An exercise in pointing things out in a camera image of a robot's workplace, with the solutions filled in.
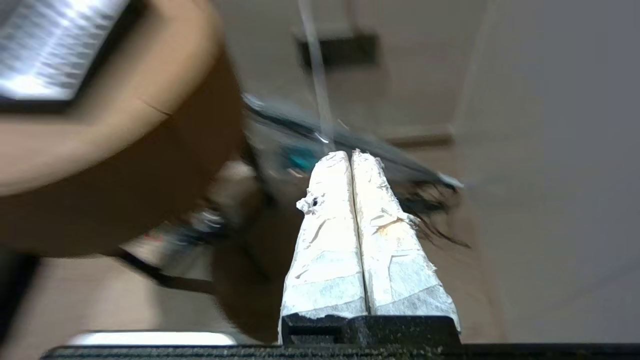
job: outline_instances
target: wall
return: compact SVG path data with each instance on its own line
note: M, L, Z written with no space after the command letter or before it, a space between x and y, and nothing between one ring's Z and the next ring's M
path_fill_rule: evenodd
M489 8L454 129L506 334L639 342L640 2Z
M314 109L298 63L296 0L215 0L244 89ZM349 32L345 0L316 0L322 33ZM381 38L377 67L329 74L332 111L385 137L439 131L451 121L485 0L353 0L358 25Z

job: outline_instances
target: wire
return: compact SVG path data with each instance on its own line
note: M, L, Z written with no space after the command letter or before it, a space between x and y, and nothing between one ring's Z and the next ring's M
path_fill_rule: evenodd
M316 100L320 115L320 132L323 137L320 140L324 142L324 151L329 153L335 150L335 145L333 144L333 120L331 109L329 108L329 95L326 89L320 40L318 40L314 15L311 9L311 1L298 0L298 7L300 8L300 16L302 17L302 24L307 36L311 73L313 74L314 88L316 90Z

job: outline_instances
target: black surface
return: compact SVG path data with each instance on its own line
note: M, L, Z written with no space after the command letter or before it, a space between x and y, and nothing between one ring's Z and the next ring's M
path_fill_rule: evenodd
M378 63L378 36L374 33L356 33L349 37L320 38L320 52L324 68L330 71L339 67L375 65ZM306 39L296 39L300 61L311 69L309 44Z
M16 254L4 249L0 251L7 252L3 259L9 261L2 266L5 281L0 286L0 344L3 344L40 264L40 258Z
M42 359L640 359L636 344L462 345L445 316L289 315L282 332L281 347L59 347Z

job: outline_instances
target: floor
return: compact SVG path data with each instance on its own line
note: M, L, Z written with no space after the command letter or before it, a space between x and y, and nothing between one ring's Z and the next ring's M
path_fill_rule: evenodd
M413 149L410 153L435 170L456 175L456 161L447 147ZM266 282L234 244L197 254L188 272L203 279L213 274L220 288L216 298L160 288L108 258L48 259L19 311L2 349L3 359L38 359L43 351L88 330L212 331L230 334L241 343L275 341L282 279L299 220L301 214L293 207L282 209L259 219L248 237L250 249L261 254L260 265L272 282ZM446 223L455 237L474 248L473 227L464 203ZM476 252L442 240L425 241L423 247L458 308L462 340L502 341Z

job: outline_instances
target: white surface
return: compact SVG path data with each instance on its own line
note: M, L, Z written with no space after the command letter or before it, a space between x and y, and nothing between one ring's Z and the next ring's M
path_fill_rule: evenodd
M285 279L281 316L367 313L352 194L344 151L318 161L307 196L296 204L305 218Z
M380 64L328 72L333 117L379 136L441 133L461 90L485 0L351 0L358 25L380 36ZM311 77L300 66L293 0L214 0L243 88L315 107ZM313 0L319 34L345 34L344 0Z
M400 208L379 160L356 150L351 160L360 250L372 315L458 313Z
M496 1L461 181L510 341L640 341L639 1Z
M72 338L67 345L235 345L229 335L215 332L122 331L90 332Z

